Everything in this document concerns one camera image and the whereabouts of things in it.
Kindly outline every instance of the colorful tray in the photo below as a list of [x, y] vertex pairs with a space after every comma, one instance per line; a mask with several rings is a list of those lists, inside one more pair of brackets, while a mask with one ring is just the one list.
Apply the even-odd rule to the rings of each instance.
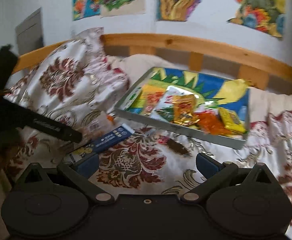
[[[169, 86], [176, 86], [188, 90], [196, 95], [199, 101], [205, 102], [216, 100], [220, 107], [235, 111], [240, 119], [245, 122], [246, 133], [242, 138], [232, 138], [221, 135], [206, 134], [201, 130], [180, 126], [177, 124], [156, 120], [148, 116], [138, 114], [138, 105], [142, 105], [140, 88], [147, 85], [148, 90], [154, 92], [166, 91]], [[194, 71], [183, 71], [179, 69], [169, 69], [153, 67], [148, 70], [133, 86], [125, 93], [115, 106], [115, 112], [129, 120], [151, 125], [158, 129], [163, 129], [192, 138], [223, 145], [233, 149], [241, 149], [247, 140], [250, 128], [249, 121], [249, 89], [240, 80], [229, 80], [212, 75], [202, 74]]]

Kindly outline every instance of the tray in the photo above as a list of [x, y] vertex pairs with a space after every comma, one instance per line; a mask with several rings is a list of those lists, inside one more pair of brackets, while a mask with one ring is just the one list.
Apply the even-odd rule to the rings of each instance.
[[231, 138], [221, 135], [211, 135], [211, 134], [205, 134], [201, 130], [192, 129], [189, 127], [180, 126], [177, 124], [169, 123], [169, 122], [163, 122], [160, 120], [152, 119], [147, 116], [143, 116], [140, 114], [131, 113], [129, 111], [124, 110], [126, 103], [129, 101], [129, 99], [132, 98], [132, 96], [136, 93], [139, 87], [146, 84], [149, 80], [149, 78], [152, 76], [153, 72], [157, 69], [156, 67], [151, 68], [148, 70], [137, 82], [133, 84], [133, 86], [124, 94], [124, 96], [118, 101], [118, 103], [115, 105], [115, 112], [118, 114], [118, 116], [133, 120], [139, 123], [144, 123], [162, 130], [167, 130], [171, 132], [175, 132], [178, 134], [186, 135], [192, 138], [197, 138], [203, 141], [219, 144], [222, 146], [230, 147], [233, 149], [241, 149], [243, 145], [245, 144], [247, 137], [248, 137], [248, 131], [250, 129], [250, 121], [249, 121], [249, 105], [247, 104], [247, 112], [246, 112], [246, 120], [245, 120], [245, 128], [247, 132], [243, 135], [242, 139], [239, 138]]

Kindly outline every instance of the wooden slat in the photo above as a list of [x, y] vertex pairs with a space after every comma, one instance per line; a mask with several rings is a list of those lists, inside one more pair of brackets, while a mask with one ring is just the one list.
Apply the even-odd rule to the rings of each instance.
[[156, 48], [149, 46], [129, 46], [129, 55], [135, 54], [147, 54], [147, 55], [156, 55]]
[[[107, 34], [103, 35], [101, 39], [105, 46], [131, 47], [131, 55], [136, 53], [155, 54], [156, 48], [195, 52], [237, 62], [241, 65], [251, 66], [255, 69], [262, 70], [268, 74], [292, 82], [291, 66], [271, 57], [226, 43], [187, 36], [153, 33]], [[36, 65], [63, 43], [64, 42], [59, 42], [22, 55], [14, 72]]]
[[42, 62], [54, 49], [57, 49], [60, 45], [64, 44], [65, 41], [58, 42], [56, 44], [45, 46], [40, 49], [36, 49], [29, 53], [26, 53], [19, 57], [19, 61], [14, 68], [13, 73], [18, 72], [19, 70], [34, 67], [38, 63]]
[[107, 46], [150, 46], [197, 52], [252, 66], [292, 82], [292, 67], [288, 64], [226, 43], [187, 36], [151, 33], [107, 34], [104, 36], [104, 42]]
[[192, 71], [199, 72], [202, 68], [204, 55], [201, 53], [191, 52], [189, 57], [188, 66]]
[[265, 90], [268, 85], [269, 74], [254, 67], [241, 65], [238, 72], [238, 78], [245, 79], [252, 87]]

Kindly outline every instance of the black mount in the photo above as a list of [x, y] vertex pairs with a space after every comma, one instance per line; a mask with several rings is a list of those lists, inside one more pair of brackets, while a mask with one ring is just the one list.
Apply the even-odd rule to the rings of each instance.
[[10, 51], [10, 46], [0, 48], [0, 133], [29, 126], [61, 140], [79, 143], [82, 136], [78, 131], [3, 98], [9, 93], [5, 85], [17, 62], [18, 57]]
[[43, 169], [32, 163], [1, 215], [11, 239], [114, 239], [125, 234], [139, 239], [287, 239], [292, 205], [264, 163], [243, 169], [200, 153], [196, 165], [207, 180], [180, 199], [119, 195], [115, 200], [72, 166]]

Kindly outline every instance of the floral bedspread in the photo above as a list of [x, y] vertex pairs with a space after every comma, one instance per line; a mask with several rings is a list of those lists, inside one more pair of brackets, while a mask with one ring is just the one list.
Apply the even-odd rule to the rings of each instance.
[[[9, 99], [74, 129], [87, 125], [100, 111], [114, 104], [143, 73], [153, 66], [175, 68], [159, 57], [134, 55], [106, 57], [100, 43], [102, 29], [91, 29], [51, 53], [21, 79]], [[99, 170], [90, 182], [117, 197], [118, 194], [183, 194], [205, 178], [196, 168], [203, 152], [219, 162], [240, 167], [264, 162], [278, 178], [292, 202], [292, 96], [251, 88], [251, 130], [242, 150], [215, 145], [176, 133], [156, 130], [120, 117], [115, 122], [135, 129], [127, 140], [100, 154]], [[55, 167], [62, 159], [58, 139], [25, 128], [24, 147], [6, 167], [16, 179], [31, 162]], [[182, 143], [188, 155], [179, 155], [158, 143], [160, 135]], [[287, 231], [292, 239], [292, 222]]]

